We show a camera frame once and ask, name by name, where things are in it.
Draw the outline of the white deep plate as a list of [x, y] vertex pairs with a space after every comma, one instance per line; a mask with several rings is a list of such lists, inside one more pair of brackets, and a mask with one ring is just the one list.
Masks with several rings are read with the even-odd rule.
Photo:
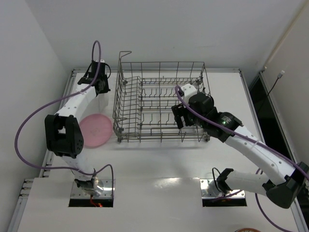
[[103, 114], [105, 108], [109, 104], [109, 93], [98, 94], [97, 102], [98, 102], [98, 114]]

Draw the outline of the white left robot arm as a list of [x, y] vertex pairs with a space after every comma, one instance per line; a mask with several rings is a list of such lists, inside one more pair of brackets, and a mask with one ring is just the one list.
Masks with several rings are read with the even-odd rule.
[[110, 91], [106, 66], [103, 59], [93, 60], [64, 106], [44, 120], [47, 149], [66, 162], [76, 186], [89, 195], [98, 193], [99, 179], [82, 154], [84, 138], [79, 122], [87, 106]]

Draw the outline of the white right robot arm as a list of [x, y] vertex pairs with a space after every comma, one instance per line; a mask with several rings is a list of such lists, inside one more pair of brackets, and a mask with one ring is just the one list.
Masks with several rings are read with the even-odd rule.
[[292, 162], [258, 139], [229, 112], [219, 112], [211, 96], [198, 92], [185, 102], [185, 94], [176, 91], [181, 104], [172, 107], [178, 128], [196, 125], [209, 136], [234, 148], [263, 174], [247, 174], [224, 169], [214, 181], [219, 192], [227, 194], [239, 189], [266, 196], [275, 205], [287, 209], [302, 189], [309, 167]]

